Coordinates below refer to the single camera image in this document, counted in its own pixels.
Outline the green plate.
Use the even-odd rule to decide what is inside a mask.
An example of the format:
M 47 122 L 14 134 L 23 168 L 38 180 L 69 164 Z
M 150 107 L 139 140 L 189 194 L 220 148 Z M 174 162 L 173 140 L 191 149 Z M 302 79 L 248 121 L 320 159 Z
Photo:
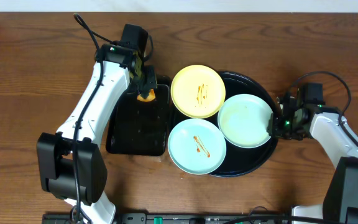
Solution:
M 224 102 L 218 112 L 218 127 L 231 144 L 255 148 L 270 140 L 267 132 L 271 107 L 263 99 L 250 94 L 239 94 Z

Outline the orange green sponge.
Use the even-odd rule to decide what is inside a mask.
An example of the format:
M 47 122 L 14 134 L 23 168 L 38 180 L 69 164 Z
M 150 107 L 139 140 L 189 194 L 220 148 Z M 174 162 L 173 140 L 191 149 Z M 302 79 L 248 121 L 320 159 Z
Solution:
M 137 96 L 137 100 L 142 102 L 151 102 L 154 99 L 155 99 L 154 89 L 151 89 L 148 93 L 139 94 Z

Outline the light blue plate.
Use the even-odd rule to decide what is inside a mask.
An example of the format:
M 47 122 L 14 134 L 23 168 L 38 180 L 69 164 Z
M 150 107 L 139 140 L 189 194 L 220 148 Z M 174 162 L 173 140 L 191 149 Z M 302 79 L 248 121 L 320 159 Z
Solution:
M 205 119 L 179 122 L 168 137 L 168 153 L 182 171 L 205 175 L 215 171 L 226 156 L 226 140 L 213 123 Z

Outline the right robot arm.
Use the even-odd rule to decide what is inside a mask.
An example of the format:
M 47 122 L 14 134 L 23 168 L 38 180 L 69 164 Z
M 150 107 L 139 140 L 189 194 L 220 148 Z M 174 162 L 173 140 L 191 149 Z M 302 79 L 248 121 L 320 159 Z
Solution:
M 315 139 L 335 168 L 323 203 L 293 207 L 291 223 L 306 223 L 311 218 L 358 223 L 358 137 L 344 113 L 325 104 L 323 86 L 318 83 L 304 84 L 296 97 L 285 93 L 277 101 L 280 113 L 270 117 L 269 135 L 286 140 Z

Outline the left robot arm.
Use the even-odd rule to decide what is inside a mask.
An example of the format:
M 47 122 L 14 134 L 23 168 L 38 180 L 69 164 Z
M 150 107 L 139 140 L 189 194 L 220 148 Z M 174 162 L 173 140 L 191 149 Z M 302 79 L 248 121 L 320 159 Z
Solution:
M 42 133 L 37 157 L 42 190 L 72 206 L 72 223 L 112 223 L 116 207 L 104 192 L 107 168 L 100 145 L 121 95 L 147 98 L 157 87 L 153 67 L 144 63 L 152 39 L 126 24 L 121 39 L 97 46 L 91 80 L 75 109 L 54 134 Z

